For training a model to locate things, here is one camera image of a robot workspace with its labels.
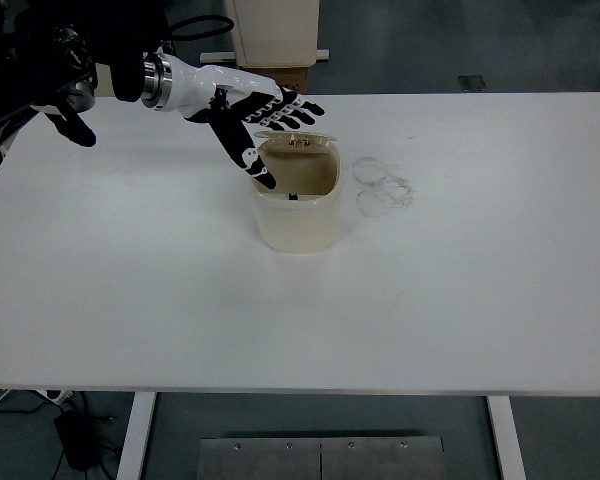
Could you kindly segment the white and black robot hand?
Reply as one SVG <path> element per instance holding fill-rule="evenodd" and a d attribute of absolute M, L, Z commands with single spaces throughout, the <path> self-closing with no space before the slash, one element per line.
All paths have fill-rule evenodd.
<path fill-rule="evenodd" d="M 194 68 L 170 55 L 166 59 L 172 77 L 164 108 L 180 112 L 189 122 L 209 125 L 240 169 L 266 189 L 274 189 L 274 175 L 246 126 L 297 130 L 313 125 L 324 109 L 269 77 L 214 65 Z"/>

